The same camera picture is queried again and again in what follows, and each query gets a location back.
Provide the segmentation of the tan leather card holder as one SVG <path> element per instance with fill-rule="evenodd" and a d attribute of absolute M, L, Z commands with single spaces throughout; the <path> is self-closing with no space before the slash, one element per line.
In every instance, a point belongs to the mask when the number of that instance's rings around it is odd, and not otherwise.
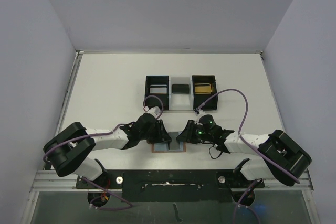
<path fill-rule="evenodd" d="M 176 137 L 181 132 L 169 132 L 169 136 L 172 140 L 176 140 Z M 169 151 L 169 143 L 156 143 L 152 144 L 152 153 L 183 153 L 186 152 L 186 145 L 184 142 L 180 142 L 181 150 L 180 151 Z"/>

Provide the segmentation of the white bin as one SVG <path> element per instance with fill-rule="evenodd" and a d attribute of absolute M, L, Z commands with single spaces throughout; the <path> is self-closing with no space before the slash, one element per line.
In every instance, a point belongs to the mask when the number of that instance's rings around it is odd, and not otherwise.
<path fill-rule="evenodd" d="M 187 83 L 190 86 L 189 94 L 173 94 L 172 84 Z M 191 111 L 193 110 L 193 89 L 191 76 L 169 76 L 169 110 L 170 111 Z"/>

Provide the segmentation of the black bin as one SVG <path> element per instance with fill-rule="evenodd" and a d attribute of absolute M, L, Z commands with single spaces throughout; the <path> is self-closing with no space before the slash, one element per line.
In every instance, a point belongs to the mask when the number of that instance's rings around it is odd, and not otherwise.
<path fill-rule="evenodd" d="M 161 108 L 160 101 L 152 97 L 154 95 L 162 101 L 163 109 L 166 111 L 169 110 L 169 92 L 168 76 L 146 76 L 144 97 L 149 97 L 145 101 L 146 106 L 149 108 L 154 106 Z"/>
<path fill-rule="evenodd" d="M 193 109 L 217 93 L 214 75 L 192 75 Z"/>

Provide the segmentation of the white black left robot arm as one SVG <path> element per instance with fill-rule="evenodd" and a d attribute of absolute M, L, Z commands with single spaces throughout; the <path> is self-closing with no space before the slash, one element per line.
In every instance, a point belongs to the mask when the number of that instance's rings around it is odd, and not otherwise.
<path fill-rule="evenodd" d="M 99 160 L 89 158 L 97 150 L 128 150 L 141 141 L 169 143 L 171 137 L 155 113 L 144 113 L 136 121 L 118 124 L 113 130 L 95 130 L 74 122 L 43 147 L 43 161 L 50 163 L 59 177 L 76 174 L 96 188 L 105 185 L 107 175 Z"/>

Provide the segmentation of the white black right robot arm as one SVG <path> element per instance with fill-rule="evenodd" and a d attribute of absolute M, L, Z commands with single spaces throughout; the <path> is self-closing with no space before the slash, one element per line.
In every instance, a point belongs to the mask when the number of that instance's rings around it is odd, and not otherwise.
<path fill-rule="evenodd" d="M 242 153 L 259 156 L 234 173 L 234 182 L 241 187 L 255 179 L 276 179 L 286 186 L 299 182 L 312 162 L 310 155 L 287 133 L 275 130 L 269 134 L 241 134 L 226 130 L 210 120 L 188 120 L 177 141 L 210 144 L 221 153 Z"/>

